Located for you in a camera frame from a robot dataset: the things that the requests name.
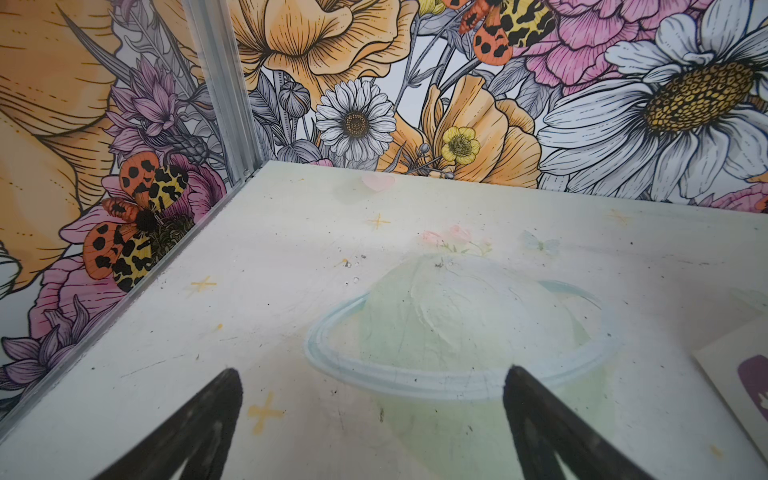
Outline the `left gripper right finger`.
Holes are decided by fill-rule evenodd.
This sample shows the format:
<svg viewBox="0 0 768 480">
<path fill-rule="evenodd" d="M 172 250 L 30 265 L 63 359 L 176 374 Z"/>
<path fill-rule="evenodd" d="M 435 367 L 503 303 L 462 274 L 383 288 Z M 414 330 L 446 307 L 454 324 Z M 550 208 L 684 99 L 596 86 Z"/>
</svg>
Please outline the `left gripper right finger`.
<svg viewBox="0 0 768 480">
<path fill-rule="evenodd" d="M 649 479 L 651 476 L 520 366 L 509 369 L 503 406 L 523 477 Z"/>
</svg>

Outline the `white printed paper bag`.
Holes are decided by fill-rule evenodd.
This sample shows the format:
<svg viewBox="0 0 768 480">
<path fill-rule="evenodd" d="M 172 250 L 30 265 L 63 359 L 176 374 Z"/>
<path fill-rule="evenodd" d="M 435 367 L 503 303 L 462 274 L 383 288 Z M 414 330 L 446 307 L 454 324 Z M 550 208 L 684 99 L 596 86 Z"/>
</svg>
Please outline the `white printed paper bag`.
<svg viewBox="0 0 768 480">
<path fill-rule="evenodd" d="M 733 330 L 694 357 L 767 459 L 767 317 Z"/>
</svg>

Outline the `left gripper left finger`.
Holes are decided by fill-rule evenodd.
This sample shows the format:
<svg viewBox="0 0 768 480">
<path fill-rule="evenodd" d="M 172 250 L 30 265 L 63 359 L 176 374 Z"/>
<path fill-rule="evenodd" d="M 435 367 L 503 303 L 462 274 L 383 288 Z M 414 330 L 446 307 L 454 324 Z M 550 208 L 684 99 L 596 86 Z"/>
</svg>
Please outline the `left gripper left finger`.
<svg viewBox="0 0 768 480">
<path fill-rule="evenodd" d="M 227 368 L 99 479 L 219 479 L 243 403 L 240 375 Z"/>
</svg>

